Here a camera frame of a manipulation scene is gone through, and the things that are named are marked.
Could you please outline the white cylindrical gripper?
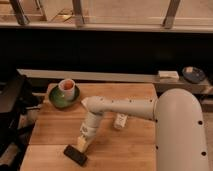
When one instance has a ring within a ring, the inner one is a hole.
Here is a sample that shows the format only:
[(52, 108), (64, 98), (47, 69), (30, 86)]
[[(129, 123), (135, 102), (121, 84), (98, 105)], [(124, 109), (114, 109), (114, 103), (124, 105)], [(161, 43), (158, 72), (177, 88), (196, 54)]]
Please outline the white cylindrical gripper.
[(91, 112), (87, 113), (80, 127), (80, 133), (82, 135), (77, 138), (77, 149), (81, 153), (84, 153), (91, 144), (91, 138), (96, 135), (102, 119), (102, 115), (93, 114)]

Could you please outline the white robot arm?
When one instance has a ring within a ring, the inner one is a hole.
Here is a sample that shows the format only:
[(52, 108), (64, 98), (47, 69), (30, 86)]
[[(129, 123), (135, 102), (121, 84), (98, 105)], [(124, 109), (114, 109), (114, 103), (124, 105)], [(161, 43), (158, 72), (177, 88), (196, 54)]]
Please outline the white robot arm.
[(202, 109), (184, 89), (170, 89), (155, 99), (85, 99), (87, 114), (80, 128), (77, 149), (92, 143), (107, 112), (126, 114), (155, 123), (156, 171), (209, 171)]

